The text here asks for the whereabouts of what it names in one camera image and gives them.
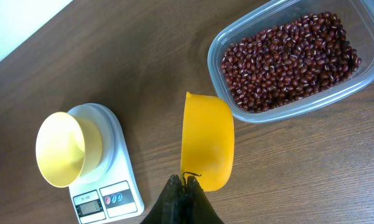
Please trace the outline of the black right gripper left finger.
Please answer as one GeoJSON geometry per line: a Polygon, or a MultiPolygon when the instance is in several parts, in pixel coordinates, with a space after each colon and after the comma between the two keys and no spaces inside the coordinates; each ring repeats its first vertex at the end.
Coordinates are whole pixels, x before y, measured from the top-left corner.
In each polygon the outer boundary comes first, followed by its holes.
{"type": "Polygon", "coordinates": [[[182,183],[177,174],[171,175],[151,211],[141,224],[182,223],[182,183]]]}

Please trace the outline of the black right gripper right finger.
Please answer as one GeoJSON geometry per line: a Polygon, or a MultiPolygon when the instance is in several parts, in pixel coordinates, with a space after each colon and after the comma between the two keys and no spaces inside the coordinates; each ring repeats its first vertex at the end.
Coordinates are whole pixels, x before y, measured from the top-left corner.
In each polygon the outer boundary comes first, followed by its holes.
{"type": "Polygon", "coordinates": [[[185,187],[185,219],[188,224],[224,224],[192,175],[188,176],[185,187]]]}

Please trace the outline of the yellow plastic scoop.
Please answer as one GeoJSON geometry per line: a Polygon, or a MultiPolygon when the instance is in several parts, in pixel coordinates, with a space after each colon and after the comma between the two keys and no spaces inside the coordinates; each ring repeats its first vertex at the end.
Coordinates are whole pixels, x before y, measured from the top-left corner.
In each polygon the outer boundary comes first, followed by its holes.
{"type": "Polygon", "coordinates": [[[180,173],[197,178],[206,192],[229,180],[235,152],[235,130],[229,106],[220,98],[186,93],[180,173]]]}

